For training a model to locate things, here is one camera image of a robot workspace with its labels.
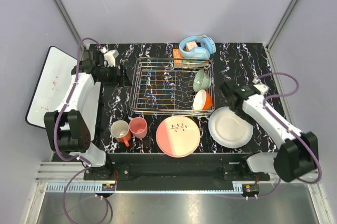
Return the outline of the orange bowl white inside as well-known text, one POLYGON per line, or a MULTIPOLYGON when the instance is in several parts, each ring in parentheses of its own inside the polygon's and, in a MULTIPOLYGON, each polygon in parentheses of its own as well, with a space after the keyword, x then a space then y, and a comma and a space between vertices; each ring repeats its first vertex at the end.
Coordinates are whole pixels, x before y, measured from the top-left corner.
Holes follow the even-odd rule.
POLYGON ((194 110, 209 110, 212 108, 213 102, 211 95, 204 89, 199 90, 193 100, 194 110))

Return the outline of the pale green bowl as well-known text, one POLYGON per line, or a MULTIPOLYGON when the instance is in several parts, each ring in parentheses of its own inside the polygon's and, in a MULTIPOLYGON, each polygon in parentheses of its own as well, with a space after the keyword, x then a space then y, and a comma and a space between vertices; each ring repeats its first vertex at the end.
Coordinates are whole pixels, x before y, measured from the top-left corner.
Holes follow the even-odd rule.
POLYGON ((193 82, 193 90, 196 93, 202 89, 207 90, 208 88, 210 88, 211 83, 212 83, 212 80, 210 76, 208 75, 208 73, 205 70, 200 69, 195 75, 194 82, 193 82))

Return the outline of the white scalloped plate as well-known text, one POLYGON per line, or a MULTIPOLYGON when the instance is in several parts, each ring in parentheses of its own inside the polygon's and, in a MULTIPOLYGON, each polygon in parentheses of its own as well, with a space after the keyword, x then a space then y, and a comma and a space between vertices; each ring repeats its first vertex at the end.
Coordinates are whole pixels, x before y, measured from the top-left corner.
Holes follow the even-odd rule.
POLYGON ((253 126, 228 107, 218 108, 211 114, 208 128, 212 138, 226 148, 240 148, 253 136, 253 126))

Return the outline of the pink and cream plate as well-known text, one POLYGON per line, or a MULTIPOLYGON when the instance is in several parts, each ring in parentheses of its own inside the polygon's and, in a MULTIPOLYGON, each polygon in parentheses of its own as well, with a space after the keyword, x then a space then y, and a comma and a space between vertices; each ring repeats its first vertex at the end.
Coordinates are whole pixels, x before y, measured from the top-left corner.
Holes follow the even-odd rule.
POLYGON ((200 144, 200 137, 197 124, 185 116, 167 117, 156 130, 159 149, 174 158, 183 158, 193 153, 200 144))

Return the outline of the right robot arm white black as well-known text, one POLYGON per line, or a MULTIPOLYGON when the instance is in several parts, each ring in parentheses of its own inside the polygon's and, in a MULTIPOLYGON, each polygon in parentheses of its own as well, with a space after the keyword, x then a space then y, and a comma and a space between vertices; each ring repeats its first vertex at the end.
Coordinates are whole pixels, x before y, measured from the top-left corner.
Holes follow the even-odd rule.
POLYGON ((246 157, 239 166, 243 179, 251 180, 263 172, 292 182, 319 169, 317 136, 296 128, 266 102, 267 85, 256 82, 239 86, 227 80, 220 89, 230 110, 248 123, 259 124, 278 148, 275 154, 260 152, 246 157))

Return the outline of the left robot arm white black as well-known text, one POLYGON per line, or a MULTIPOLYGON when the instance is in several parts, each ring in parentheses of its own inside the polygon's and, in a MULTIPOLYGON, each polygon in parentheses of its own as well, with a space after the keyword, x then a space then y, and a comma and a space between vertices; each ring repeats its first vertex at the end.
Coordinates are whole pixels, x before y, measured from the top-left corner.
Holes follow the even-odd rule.
POLYGON ((85 105, 97 109, 99 99, 88 99, 98 83, 113 87, 131 86, 124 65, 116 65, 117 50, 88 50, 92 57, 78 59, 71 71, 68 90, 54 110, 44 115, 44 124, 50 147, 63 161, 73 159, 95 168, 95 173, 103 180, 110 179, 114 167, 107 163, 107 155, 92 142, 94 133, 90 131, 83 116, 85 105))

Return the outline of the blue headphones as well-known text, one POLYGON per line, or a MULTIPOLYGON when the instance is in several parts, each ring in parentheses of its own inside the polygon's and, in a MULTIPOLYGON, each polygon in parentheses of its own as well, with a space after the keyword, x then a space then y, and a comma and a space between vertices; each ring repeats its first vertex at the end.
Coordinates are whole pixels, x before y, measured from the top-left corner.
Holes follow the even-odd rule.
POLYGON ((210 56, 216 52, 216 46, 215 42, 210 37, 206 35, 197 35, 182 40, 179 44, 179 50, 183 58, 209 60, 210 56), (190 42, 200 43, 200 46, 196 46, 190 51, 184 50, 187 43, 190 42))

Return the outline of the pink cup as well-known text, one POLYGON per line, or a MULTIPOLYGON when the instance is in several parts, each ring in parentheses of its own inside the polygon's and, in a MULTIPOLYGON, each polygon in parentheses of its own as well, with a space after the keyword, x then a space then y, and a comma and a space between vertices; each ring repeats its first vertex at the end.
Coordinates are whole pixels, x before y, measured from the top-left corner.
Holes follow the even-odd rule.
POLYGON ((147 122, 143 117, 133 118, 129 123, 131 133, 139 139, 143 139, 147 135, 147 122))

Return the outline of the orange mug white inside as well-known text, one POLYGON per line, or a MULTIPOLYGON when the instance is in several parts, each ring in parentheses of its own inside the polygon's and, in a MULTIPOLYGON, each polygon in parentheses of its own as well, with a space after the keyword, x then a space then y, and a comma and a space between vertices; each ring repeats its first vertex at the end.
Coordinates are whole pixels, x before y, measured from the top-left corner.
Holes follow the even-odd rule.
POLYGON ((129 124, 126 121, 118 120, 111 125, 111 134, 119 142, 123 143, 126 147, 130 146, 131 131, 129 124))

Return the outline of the orange book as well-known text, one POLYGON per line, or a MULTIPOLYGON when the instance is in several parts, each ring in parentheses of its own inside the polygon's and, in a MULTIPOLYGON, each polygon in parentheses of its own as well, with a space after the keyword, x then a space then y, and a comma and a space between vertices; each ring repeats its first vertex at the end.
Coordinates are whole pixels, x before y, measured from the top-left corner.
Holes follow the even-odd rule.
POLYGON ((173 49, 173 65, 175 68, 200 68, 206 67, 209 61, 202 61, 199 59, 186 59, 180 54, 179 49, 173 49))

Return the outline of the pink cube box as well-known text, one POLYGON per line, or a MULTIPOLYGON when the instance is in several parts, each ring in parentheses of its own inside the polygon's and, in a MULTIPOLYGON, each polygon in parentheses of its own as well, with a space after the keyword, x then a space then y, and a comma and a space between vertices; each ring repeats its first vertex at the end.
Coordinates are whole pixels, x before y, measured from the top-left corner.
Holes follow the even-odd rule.
POLYGON ((187 42, 186 45, 185 45, 185 50, 187 52, 190 52, 192 49, 194 49, 196 47, 197 47, 197 43, 195 41, 187 42))

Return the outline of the white whiteboard black frame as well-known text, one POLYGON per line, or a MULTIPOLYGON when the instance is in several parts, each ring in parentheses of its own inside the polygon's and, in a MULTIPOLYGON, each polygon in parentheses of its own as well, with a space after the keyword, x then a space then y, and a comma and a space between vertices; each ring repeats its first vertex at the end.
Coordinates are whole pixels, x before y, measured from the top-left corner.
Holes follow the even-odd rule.
MULTIPOLYGON (((45 129, 44 115, 55 111, 61 104, 71 83, 71 70, 76 59, 66 52, 51 46, 37 81, 25 120, 38 128, 45 129)), ((91 140, 95 138, 101 83, 96 83, 89 92, 82 116, 90 130, 91 140)))

